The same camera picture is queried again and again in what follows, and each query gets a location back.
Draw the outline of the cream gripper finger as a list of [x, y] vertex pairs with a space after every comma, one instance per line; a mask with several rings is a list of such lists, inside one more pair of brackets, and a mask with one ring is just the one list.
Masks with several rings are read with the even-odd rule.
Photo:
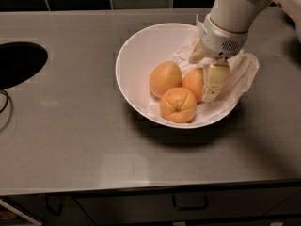
[[213, 58], [213, 55], [208, 48], [198, 42], [195, 45], [188, 61], [190, 64], [198, 64], [204, 58]]
[[230, 66], [226, 60], [219, 59], [203, 67], [202, 101], [213, 101], [224, 87], [230, 73]]

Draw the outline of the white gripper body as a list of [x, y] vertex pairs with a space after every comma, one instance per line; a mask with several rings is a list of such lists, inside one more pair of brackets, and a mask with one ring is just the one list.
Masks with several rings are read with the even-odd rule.
[[219, 28], [207, 15], [199, 34], [200, 51], [205, 57], [230, 58], [237, 55], [246, 42], [246, 33], [232, 33]]

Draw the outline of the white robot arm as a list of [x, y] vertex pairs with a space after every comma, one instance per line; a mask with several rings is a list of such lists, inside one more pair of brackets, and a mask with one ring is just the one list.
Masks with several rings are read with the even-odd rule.
[[256, 17], [270, 4], [276, 4], [301, 25], [301, 0], [215, 0], [198, 35], [198, 47], [189, 58], [197, 64], [205, 57], [214, 63], [204, 69], [202, 100], [214, 100], [230, 72], [228, 59], [236, 56], [248, 37]]

